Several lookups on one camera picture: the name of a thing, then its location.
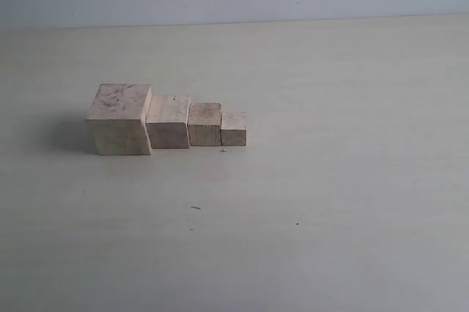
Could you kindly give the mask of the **smallest wooden cube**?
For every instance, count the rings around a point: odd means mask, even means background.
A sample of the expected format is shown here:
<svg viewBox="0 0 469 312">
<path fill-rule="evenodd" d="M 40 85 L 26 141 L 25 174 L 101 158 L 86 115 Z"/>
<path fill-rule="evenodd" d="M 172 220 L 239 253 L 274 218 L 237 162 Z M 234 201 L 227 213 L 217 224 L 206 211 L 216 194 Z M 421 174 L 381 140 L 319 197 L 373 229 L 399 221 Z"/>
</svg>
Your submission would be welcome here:
<svg viewBox="0 0 469 312">
<path fill-rule="evenodd" d="M 221 114 L 221 145 L 246 146 L 246 112 L 223 112 Z"/>
</svg>

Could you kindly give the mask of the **third largest wooden cube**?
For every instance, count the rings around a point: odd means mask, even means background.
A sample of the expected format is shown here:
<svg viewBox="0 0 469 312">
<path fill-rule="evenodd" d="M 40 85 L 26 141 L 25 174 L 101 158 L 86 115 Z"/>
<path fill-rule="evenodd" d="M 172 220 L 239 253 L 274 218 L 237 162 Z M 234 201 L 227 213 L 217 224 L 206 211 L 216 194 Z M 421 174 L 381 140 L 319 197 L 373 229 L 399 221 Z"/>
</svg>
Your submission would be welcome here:
<svg viewBox="0 0 469 312">
<path fill-rule="evenodd" d="M 191 146 L 220 146 L 221 104 L 191 103 L 188 134 Z"/>
</svg>

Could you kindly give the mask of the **second largest wooden cube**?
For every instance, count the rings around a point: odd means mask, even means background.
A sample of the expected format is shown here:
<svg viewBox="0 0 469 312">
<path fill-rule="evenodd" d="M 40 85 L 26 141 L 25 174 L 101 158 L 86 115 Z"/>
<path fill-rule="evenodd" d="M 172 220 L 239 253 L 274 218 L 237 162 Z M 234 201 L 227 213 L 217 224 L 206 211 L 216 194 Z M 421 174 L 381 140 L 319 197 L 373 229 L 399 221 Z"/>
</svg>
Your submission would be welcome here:
<svg viewBox="0 0 469 312">
<path fill-rule="evenodd" d="M 153 149 L 188 149 L 188 95 L 153 95 L 146 127 Z"/>
</svg>

